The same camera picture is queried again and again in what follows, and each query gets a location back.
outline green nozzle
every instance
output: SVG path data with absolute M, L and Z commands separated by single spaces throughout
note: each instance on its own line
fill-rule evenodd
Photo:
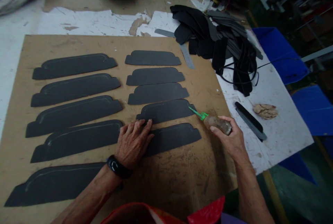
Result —
M 199 114 L 197 111 L 192 109 L 190 106 L 188 106 L 188 107 L 190 110 L 192 110 L 194 113 L 196 113 L 200 117 L 200 120 L 202 120 L 202 121 L 206 118 L 206 116 L 208 116 L 208 114 L 206 114 L 205 112 L 201 112 L 201 114 Z

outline right hand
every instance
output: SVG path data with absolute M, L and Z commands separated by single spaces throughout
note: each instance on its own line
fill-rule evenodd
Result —
M 233 160 L 237 163 L 242 161 L 249 161 L 249 156 L 247 154 L 243 131 L 238 127 L 234 118 L 219 116 L 220 119 L 230 122 L 232 130 L 229 135 L 225 135 L 218 128 L 211 126 L 210 130 L 220 139 L 221 143 L 231 156 Z

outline left hand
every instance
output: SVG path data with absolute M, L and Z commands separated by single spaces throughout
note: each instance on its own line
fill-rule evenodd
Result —
M 154 137 L 153 134 L 148 135 L 153 121 L 149 119 L 147 125 L 142 128 L 144 123 L 144 119 L 136 120 L 120 129 L 114 156 L 127 169 L 134 169 L 137 166 Z

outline pile of black scraps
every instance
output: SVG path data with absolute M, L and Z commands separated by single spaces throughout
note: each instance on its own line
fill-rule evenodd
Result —
M 244 26 L 239 19 L 221 11 L 200 10 L 183 5 L 170 7 L 173 18 L 180 22 L 174 32 L 176 41 L 184 44 L 189 41 L 189 52 L 204 59 L 213 59 L 212 67 L 223 80 L 234 85 L 244 96 L 252 91 L 252 80 L 257 73 L 256 57 L 262 59 L 258 51 L 247 39 Z M 210 18 L 218 24 L 215 26 Z M 233 57 L 234 62 L 225 66 L 225 60 Z M 233 81 L 223 77 L 225 68 L 234 70 Z

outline black cord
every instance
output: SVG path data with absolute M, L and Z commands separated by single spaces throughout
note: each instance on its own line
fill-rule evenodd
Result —
M 261 67 L 264 67 L 264 66 L 268 65 L 268 64 L 275 63 L 276 61 L 281 61 L 281 60 L 299 60 L 299 59 L 298 59 L 298 58 L 281 58 L 281 59 L 278 59 L 278 60 L 275 60 L 275 61 L 272 61 L 272 62 L 266 63 L 266 64 L 264 64 L 264 65 L 262 65 L 262 66 L 259 66 L 259 67 L 255 70 L 254 75 L 253 75 L 253 77 L 251 78 L 250 81 L 248 81 L 248 82 L 243 82 L 243 83 L 234 83 L 234 82 L 228 81 L 227 79 L 225 79 L 225 78 L 222 76 L 222 71 L 223 71 L 225 68 L 227 68 L 227 69 L 231 69 L 231 70 L 235 71 L 235 68 L 229 68 L 229 67 L 228 67 L 228 66 L 230 66 L 230 65 L 232 65 L 232 64 L 235 64 L 235 62 L 233 62 L 233 63 L 227 64 L 227 65 L 225 65 L 225 66 L 223 67 L 223 69 L 220 71 L 220 77 L 221 77 L 224 81 L 226 81 L 227 83 L 230 83 L 230 84 L 247 84 L 247 83 L 249 83 L 249 82 L 252 82 L 253 79 L 255 78 L 256 74 L 258 74 L 258 80 L 257 80 L 257 83 L 256 83 L 256 85 L 255 85 L 255 86 L 257 86 L 257 85 L 258 85 L 258 82 L 259 82 L 259 72 L 257 72 L 257 70 L 258 70 L 259 68 L 261 68 Z M 239 69 L 238 69 L 237 71 L 240 72 L 240 73 L 249 74 L 248 72 L 244 72 L 244 71 L 241 71 L 241 70 L 239 70 Z

